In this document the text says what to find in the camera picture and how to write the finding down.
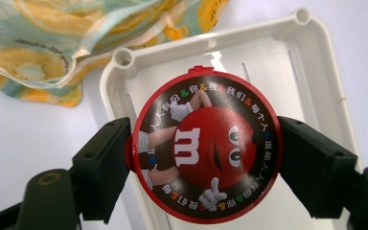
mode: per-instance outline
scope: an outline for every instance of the cartoon eye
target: cartoon eye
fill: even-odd
[[[232,144],[234,145],[239,145],[239,140],[240,140],[240,136],[239,136],[239,129],[237,126],[231,126],[231,128],[229,128],[229,140],[231,141]]]
[[[241,165],[241,151],[239,148],[235,148],[229,153],[229,163],[235,168]]]

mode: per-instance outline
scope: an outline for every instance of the white plastic box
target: white plastic box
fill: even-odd
[[[105,67],[101,93],[109,120],[128,116],[134,127],[143,105],[165,82],[195,65],[214,66],[249,80],[278,116],[304,121],[358,153],[333,45],[324,24],[306,9],[283,18],[219,33],[203,34],[138,51],[120,48]],[[130,175],[148,229],[210,229],[174,218],[155,205]],[[278,177],[251,212],[215,224],[219,229],[346,229],[340,220],[312,219]]]

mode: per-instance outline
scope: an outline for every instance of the white plastic tray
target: white plastic tray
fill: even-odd
[[[326,27],[305,9],[291,15],[215,34],[203,34],[138,51],[115,50],[101,80],[110,120],[136,115],[161,85],[195,65],[214,66],[247,79],[277,115],[306,122],[352,152],[355,135]],[[130,176],[148,229],[210,229],[165,214]],[[255,209],[219,229],[346,229],[341,220],[311,219],[285,181],[278,177]]]

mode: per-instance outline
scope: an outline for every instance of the red plastic rim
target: red plastic rim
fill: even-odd
[[[160,87],[132,138],[133,165],[167,213],[211,224],[236,219],[271,189],[282,161],[277,116],[241,78],[197,67]]]

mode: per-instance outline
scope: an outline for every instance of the plastic hole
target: plastic hole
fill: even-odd
[[[306,24],[310,21],[310,14],[306,10],[299,10],[296,15],[297,20],[302,24]]]
[[[115,54],[115,61],[118,65],[128,66],[132,62],[132,55],[128,50],[120,50]]]
[[[38,184],[49,185],[58,181],[60,178],[61,176],[58,173],[48,173],[38,179]]]
[[[336,151],[333,154],[336,155],[336,156],[343,156],[344,155],[342,151]]]
[[[84,157],[85,157],[85,158],[87,158],[87,159],[92,158],[92,157],[94,157],[94,156],[95,156],[95,154],[94,154],[94,153],[86,153],[86,154],[84,155]]]

